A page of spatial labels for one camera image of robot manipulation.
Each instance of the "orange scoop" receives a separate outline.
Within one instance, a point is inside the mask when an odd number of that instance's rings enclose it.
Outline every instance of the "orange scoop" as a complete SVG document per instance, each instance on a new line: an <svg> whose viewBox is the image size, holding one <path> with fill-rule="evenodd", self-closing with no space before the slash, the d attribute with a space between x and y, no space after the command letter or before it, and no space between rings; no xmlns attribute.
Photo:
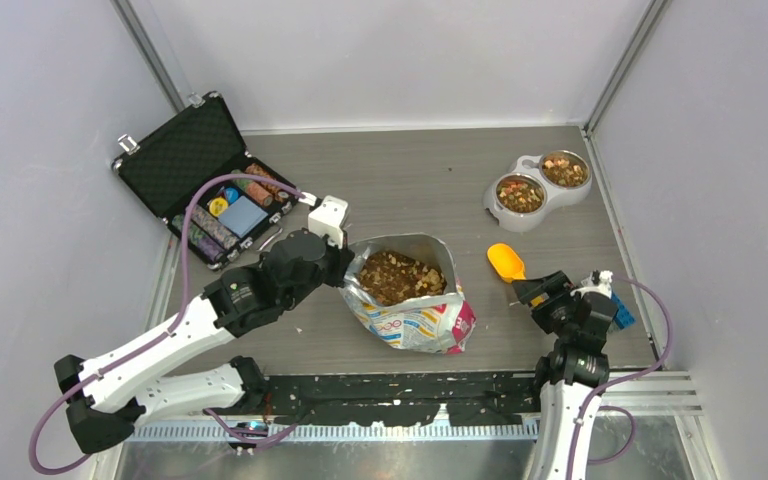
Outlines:
<svg viewBox="0 0 768 480"><path fill-rule="evenodd" d="M525 264L510 246L504 243L493 245L487 249L487 259L506 283L525 280Z"/></svg>

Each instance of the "pet food bag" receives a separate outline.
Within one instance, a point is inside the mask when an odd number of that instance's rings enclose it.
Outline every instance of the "pet food bag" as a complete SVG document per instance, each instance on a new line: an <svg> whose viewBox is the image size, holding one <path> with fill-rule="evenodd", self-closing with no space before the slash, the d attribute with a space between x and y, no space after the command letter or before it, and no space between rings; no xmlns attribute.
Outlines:
<svg viewBox="0 0 768 480"><path fill-rule="evenodd" d="M414 233L362 240L349 248L356 256L349 266L345 287L340 289L340 293L364 328L393 348L446 354L464 350L475 325L475 315L464 298L455 274L454 259L445 243L430 235ZM364 271L370 257L373 257L377 268L382 262L390 262L391 265L384 266L398 278L394 280L390 275L379 277L378 271ZM403 297L410 290L408 295L418 292L422 296L385 306L367 291L372 288L368 276L373 274L375 285L380 283L378 280L391 283L384 285L389 287L387 293L395 291ZM415 280L416 286L408 283L405 275ZM441 287L440 280L445 282L445 286Z"/></svg>

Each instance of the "wood grain surface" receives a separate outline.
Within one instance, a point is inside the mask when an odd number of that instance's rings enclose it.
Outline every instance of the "wood grain surface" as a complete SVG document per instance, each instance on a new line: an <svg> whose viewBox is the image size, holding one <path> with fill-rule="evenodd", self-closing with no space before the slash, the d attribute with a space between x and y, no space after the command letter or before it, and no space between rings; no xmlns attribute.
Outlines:
<svg viewBox="0 0 768 480"><path fill-rule="evenodd" d="M476 328L459 355L396 350L366 331L336 290L320 288L278 322L207 352L176 373L212 368L236 355L254 357L268 374L532 370L552 349L545 335L502 283L486 258L497 242L510 244L527 275L564 270L575 281L593 269L624 272L605 205L594 183L584 202L556 210L531 232L509 233L484 210L481 198L520 155L570 150L587 159L576 127L316 133L247 136L250 151L301 189L349 202L349 241L390 233L424 232L452 249ZM287 232L305 225L307 208L283 221ZM251 263L244 254L236 265ZM192 296L217 277L190 257ZM181 279L172 288L168 314L180 307ZM639 319L628 286L618 295ZM653 361L638 321L611 335L611 366L643 367Z"/></svg>

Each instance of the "case lid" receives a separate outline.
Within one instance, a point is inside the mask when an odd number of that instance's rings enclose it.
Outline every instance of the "case lid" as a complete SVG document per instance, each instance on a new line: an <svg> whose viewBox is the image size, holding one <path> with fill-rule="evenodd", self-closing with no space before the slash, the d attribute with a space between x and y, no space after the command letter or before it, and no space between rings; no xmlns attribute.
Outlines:
<svg viewBox="0 0 768 480"><path fill-rule="evenodd" d="M223 164L245 151L225 100L211 92L203 103L190 105L119 156L114 165L152 213L170 217Z"/></svg>

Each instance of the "poker chip case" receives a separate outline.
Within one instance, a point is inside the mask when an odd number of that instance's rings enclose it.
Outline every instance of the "poker chip case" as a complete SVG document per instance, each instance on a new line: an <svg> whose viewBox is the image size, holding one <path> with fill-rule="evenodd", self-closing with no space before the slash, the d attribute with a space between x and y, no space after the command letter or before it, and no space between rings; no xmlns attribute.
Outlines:
<svg viewBox="0 0 768 480"><path fill-rule="evenodd" d="M187 204L212 178L245 172L295 186L249 153L218 92L191 96L187 108L139 142L129 135L118 141L124 153L113 160L113 171L178 238ZM297 201L260 182L223 182L199 200L187 244L208 268L219 270L250 248Z"/></svg>

